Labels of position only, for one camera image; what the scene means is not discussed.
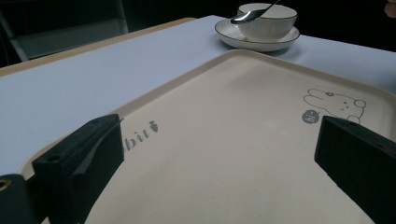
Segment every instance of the dark background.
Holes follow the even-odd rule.
[[[185,17],[231,18],[246,0],[123,0],[130,32]],[[283,0],[299,13],[295,26],[302,35],[321,37],[396,52],[396,19],[384,12],[387,0]],[[28,35],[116,17],[111,0],[0,0],[15,35]],[[0,28],[9,63],[19,58]],[[0,46],[0,66],[5,66]]]

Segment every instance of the metal spoon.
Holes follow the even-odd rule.
[[[257,18],[259,18],[262,14],[264,14],[268,9],[270,9],[273,5],[278,3],[280,0],[276,0],[271,6],[265,9],[260,9],[260,10],[254,10],[254,11],[249,11],[246,13],[241,13],[239,15],[236,15],[231,18],[231,23],[232,24],[242,24],[242,23],[247,23],[250,21],[254,21]]]

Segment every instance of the tray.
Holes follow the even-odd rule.
[[[125,161],[87,223],[373,223],[314,162],[318,130],[336,116],[395,141],[395,108],[387,91],[231,50],[111,112]]]

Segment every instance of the wooden table edge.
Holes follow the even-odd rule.
[[[66,50],[66,51],[62,51],[59,53],[55,53],[55,54],[51,54],[48,56],[44,56],[44,57],[40,57],[28,62],[23,62],[23,63],[16,63],[16,64],[12,64],[10,66],[6,66],[6,67],[2,67],[0,68],[0,77],[6,76],[6,75],[11,75],[13,73],[17,73],[26,69],[30,69],[30,68],[34,68],[37,66],[40,66],[42,64],[46,64],[46,63],[52,63],[52,62],[56,62],[59,61],[61,59],[65,59],[65,58],[69,58],[69,57],[73,57],[75,55],[84,53],[84,52],[88,52],[94,49],[99,49],[105,46],[109,46],[115,43],[119,43],[121,41],[124,40],[128,40],[131,38],[135,38],[141,35],[147,35],[156,31],[160,31],[172,26],[176,26],[179,24],[182,24],[184,22],[188,22],[188,21],[193,21],[195,20],[195,18],[183,18],[183,19],[179,19],[176,21],[169,21],[160,25],[156,25],[156,26],[152,26],[146,29],[142,29],[139,31],[135,31],[135,32],[131,32],[129,34],[126,35],[119,35],[116,37],[112,37],[106,40],[102,40],[99,42],[95,42],[89,45],[85,45],[82,47],[78,47],[75,49],[70,49],[70,50]]]

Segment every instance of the white bowl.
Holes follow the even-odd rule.
[[[238,8],[238,14],[251,10],[268,8],[270,4],[251,3]],[[258,19],[239,24],[239,30],[247,38],[254,41],[276,41],[287,35],[297,20],[297,11],[281,5],[272,6]]]

